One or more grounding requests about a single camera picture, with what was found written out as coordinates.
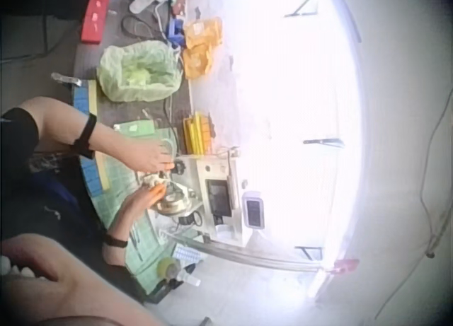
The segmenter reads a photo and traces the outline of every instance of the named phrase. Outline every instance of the plastic bag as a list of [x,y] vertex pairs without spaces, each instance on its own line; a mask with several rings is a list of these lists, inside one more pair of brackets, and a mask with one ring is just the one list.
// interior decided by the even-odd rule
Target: plastic bag
[[207,74],[212,67],[212,48],[210,45],[196,45],[183,51],[184,71],[187,79]]
[[197,20],[184,25],[185,43],[188,49],[197,45],[216,47],[222,43],[222,20],[215,17],[209,20]]
[[105,49],[98,70],[103,92],[115,102],[167,98],[181,84],[178,55],[160,41]]

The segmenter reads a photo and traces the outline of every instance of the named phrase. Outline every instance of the red box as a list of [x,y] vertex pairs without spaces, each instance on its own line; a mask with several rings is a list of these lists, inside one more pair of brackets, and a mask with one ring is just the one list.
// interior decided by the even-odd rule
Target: red box
[[107,18],[108,2],[110,0],[90,0],[86,7],[81,41],[98,45],[102,41],[105,19]]

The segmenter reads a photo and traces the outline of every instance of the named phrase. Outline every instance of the green plastic bag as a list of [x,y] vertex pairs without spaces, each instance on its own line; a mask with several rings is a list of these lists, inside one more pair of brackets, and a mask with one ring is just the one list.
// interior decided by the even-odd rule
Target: green plastic bag
[[98,67],[104,93],[115,102],[156,101],[181,85],[178,55],[160,41],[105,49]]

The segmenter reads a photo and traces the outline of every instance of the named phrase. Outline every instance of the black wristband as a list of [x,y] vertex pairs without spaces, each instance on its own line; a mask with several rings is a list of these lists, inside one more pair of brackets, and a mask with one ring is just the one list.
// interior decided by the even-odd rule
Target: black wristband
[[112,247],[118,247],[118,248],[126,248],[127,247],[127,241],[123,240],[118,240],[112,237],[109,234],[106,234],[104,236],[104,243],[106,245],[112,246]]
[[94,127],[96,126],[97,117],[90,113],[88,122],[85,124],[85,128],[82,131],[80,137],[72,145],[72,149],[78,154],[85,156],[86,158],[93,158],[94,151],[90,150],[89,140],[93,133]]

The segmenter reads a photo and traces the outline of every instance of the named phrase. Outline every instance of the hand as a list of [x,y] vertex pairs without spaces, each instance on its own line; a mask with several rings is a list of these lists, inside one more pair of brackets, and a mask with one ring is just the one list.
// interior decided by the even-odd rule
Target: hand
[[175,164],[162,141],[154,139],[126,140],[120,160],[129,168],[144,173],[170,170]]
[[161,200],[165,195],[165,191],[166,186],[161,183],[151,189],[143,185],[126,197],[121,205],[119,214],[133,222],[141,217],[146,209]]

